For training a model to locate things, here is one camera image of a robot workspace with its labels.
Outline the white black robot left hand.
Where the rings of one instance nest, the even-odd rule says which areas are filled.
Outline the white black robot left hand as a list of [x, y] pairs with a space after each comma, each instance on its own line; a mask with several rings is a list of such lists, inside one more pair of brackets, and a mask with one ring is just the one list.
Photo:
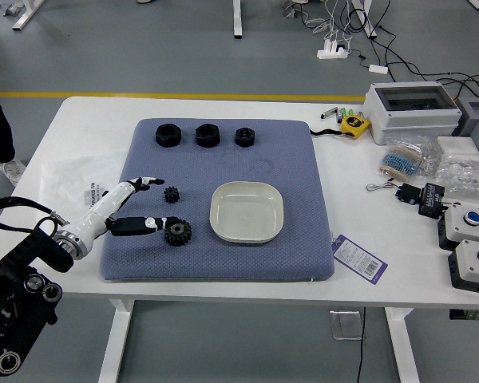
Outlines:
[[94, 240], [107, 231], [106, 221], [122, 208], [131, 195], [148, 190], [151, 184], [161, 185], [164, 180], [146, 176], [119, 183], [103, 195], [81, 220], [65, 225], [57, 233], [57, 241], [65, 244], [74, 259], [83, 259], [92, 250]]

